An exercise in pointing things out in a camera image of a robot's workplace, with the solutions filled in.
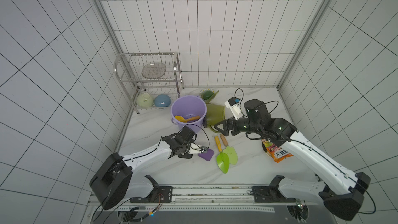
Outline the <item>yellow toy shovel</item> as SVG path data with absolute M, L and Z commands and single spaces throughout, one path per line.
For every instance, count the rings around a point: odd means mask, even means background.
M 178 115 L 176 115 L 174 117 L 175 117 L 175 119 L 177 121 L 180 121 L 180 122 L 183 122 L 183 123 L 197 121 L 197 120 L 200 120 L 200 118 L 201 118 L 200 116 L 194 116 L 194 117 L 190 117 L 190 118 L 185 119 L 184 117 L 178 116 Z

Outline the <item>light green trowel wooden handle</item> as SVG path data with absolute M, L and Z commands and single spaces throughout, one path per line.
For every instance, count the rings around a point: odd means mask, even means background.
M 223 134 L 220 134 L 220 137 L 221 137 L 221 140 L 222 140 L 224 146 L 226 147 L 226 148 L 223 150 L 223 152 L 224 152 L 226 155 L 228 155 L 230 164 L 236 165 L 237 162 L 238 162 L 238 156 L 237 156 L 236 150 L 235 150 L 233 147 L 231 147 L 231 146 L 229 145 L 229 143 L 228 143 L 226 137 L 225 137 Z

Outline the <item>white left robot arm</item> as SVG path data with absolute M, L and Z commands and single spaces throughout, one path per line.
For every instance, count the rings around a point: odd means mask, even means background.
M 183 127 L 142 151 L 125 156 L 117 152 L 109 155 L 89 182 L 101 208 L 109 210 L 122 200 L 156 201 L 160 186 L 148 169 L 172 157 L 191 159 L 196 153 L 207 152 L 206 147 L 195 143 L 196 138 L 196 132 Z

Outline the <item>olive green watering can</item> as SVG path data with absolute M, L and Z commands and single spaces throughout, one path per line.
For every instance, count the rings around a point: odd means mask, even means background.
M 210 128 L 214 133 L 220 133 L 214 129 L 214 125 L 225 120 L 225 106 L 217 104 L 206 104 L 207 113 L 203 120 L 203 127 Z

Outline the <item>pale green ceramic bowl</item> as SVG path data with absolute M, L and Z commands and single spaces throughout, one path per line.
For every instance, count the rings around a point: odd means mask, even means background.
M 136 103 L 141 108 L 149 108 L 154 105 L 154 98 L 151 94 L 144 92 L 138 95 Z

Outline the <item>purple plastic bucket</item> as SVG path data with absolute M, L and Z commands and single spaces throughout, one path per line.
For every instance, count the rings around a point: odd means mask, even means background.
M 171 122 L 182 129 L 184 126 L 188 127 L 195 133 L 201 132 L 204 118 L 207 114 L 207 105 L 199 96 L 186 95 L 178 98 L 171 105 Z M 184 123 L 177 120 L 176 116 L 181 116 L 184 119 L 199 116 L 196 121 Z

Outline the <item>glass plate on rack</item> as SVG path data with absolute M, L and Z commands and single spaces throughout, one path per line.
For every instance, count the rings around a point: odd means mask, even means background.
M 147 79 L 159 79 L 166 73 L 166 65 L 156 62 L 146 64 L 142 69 L 142 76 Z

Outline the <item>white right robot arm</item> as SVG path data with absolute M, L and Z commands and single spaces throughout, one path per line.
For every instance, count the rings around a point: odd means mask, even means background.
M 271 117 L 264 102 L 247 101 L 244 114 L 239 103 L 236 97 L 225 102 L 233 117 L 221 121 L 222 128 L 215 125 L 216 130 L 225 136 L 255 133 L 259 139 L 268 140 L 292 154 L 320 179 L 299 181 L 277 175 L 269 187 L 285 199 L 322 204 L 336 217 L 352 221 L 360 212 L 370 177 L 363 172 L 355 173 L 330 158 L 286 119 Z

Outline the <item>small floral bowl green inside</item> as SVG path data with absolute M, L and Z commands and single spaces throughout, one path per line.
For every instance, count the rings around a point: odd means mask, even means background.
M 200 98 L 205 102 L 205 103 L 210 103 L 216 95 L 219 93 L 219 90 L 213 91 L 211 89 L 203 89 L 200 92 Z

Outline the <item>bright green trowel yellow handle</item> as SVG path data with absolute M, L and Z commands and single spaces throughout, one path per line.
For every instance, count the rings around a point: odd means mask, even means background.
M 216 157 L 217 165 L 222 173 L 227 174 L 230 165 L 229 156 L 223 152 L 221 148 L 220 138 L 217 135 L 214 136 L 214 140 L 219 151 L 219 154 Z

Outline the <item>orange snack packet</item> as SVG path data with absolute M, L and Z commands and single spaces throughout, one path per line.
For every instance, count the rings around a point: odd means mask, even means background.
M 283 148 L 280 148 L 276 146 L 274 143 L 268 141 L 268 140 L 262 140 L 262 147 L 263 150 L 276 162 L 279 163 L 283 161 L 286 158 L 293 157 L 293 155 L 284 150 Z

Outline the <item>blue ceramic bowl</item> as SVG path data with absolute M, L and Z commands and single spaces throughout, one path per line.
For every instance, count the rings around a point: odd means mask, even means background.
M 167 94 L 160 94 L 154 100 L 155 107 L 169 107 L 171 103 L 172 100 Z

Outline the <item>purple toy shovel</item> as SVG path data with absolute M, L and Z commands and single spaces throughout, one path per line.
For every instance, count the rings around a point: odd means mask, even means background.
M 213 155 L 214 155 L 214 151 L 211 148 L 207 149 L 206 152 L 198 154 L 198 156 L 200 158 L 202 158 L 206 161 L 210 161 L 212 159 Z

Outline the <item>metal base rail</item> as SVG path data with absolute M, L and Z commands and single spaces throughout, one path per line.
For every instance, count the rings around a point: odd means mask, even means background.
M 274 205 L 305 208 L 322 201 L 303 196 L 286 198 L 274 185 L 261 186 L 159 186 L 147 197 L 123 197 L 120 193 L 110 203 L 104 201 L 100 211 L 263 211 L 272 213 Z

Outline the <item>steel dish rack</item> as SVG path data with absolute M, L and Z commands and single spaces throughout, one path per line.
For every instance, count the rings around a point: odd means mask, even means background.
M 164 63 L 166 73 L 159 79 L 147 79 L 142 76 L 142 69 L 146 64 Z M 160 94 L 167 94 L 172 102 L 182 96 L 185 88 L 179 53 L 121 53 L 114 61 L 114 75 L 123 89 L 133 110 L 139 114 L 141 108 L 136 99 L 139 94 L 147 92 L 156 98 Z

